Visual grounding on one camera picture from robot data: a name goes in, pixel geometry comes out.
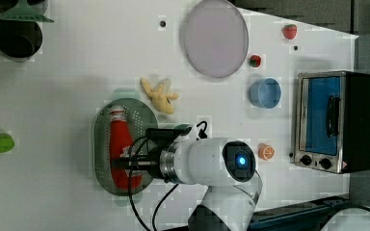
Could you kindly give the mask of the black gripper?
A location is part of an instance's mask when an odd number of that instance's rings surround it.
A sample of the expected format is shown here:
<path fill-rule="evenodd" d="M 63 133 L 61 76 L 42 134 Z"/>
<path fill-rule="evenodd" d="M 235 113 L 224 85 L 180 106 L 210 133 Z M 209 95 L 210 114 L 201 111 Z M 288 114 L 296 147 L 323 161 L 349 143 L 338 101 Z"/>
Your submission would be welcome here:
<path fill-rule="evenodd" d="M 136 160 L 134 161 L 134 166 L 132 169 L 134 171 L 146 171 L 152 178 L 155 179 L 164 179 L 160 168 L 162 151 L 162 147 L 153 147 L 144 155 L 141 154 L 141 150 L 134 151 L 133 154 Z M 132 159 L 125 157 L 112 159 L 110 166 L 112 169 L 130 169 L 132 166 Z"/>

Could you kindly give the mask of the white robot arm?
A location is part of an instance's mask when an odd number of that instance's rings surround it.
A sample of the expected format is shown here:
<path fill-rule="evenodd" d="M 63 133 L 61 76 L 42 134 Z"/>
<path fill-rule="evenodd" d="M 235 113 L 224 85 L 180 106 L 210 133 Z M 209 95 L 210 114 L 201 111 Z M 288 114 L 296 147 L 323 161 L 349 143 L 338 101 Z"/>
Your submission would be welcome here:
<path fill-rule="evenodd" d="M 189 231 L 247 231 L 262 189 L 251 148 L 227 138 L 176 140 L 146 155 L 126 155 L 111 167 L 145 170 L 154 179 L 207 188 L 189 216 Z"/>

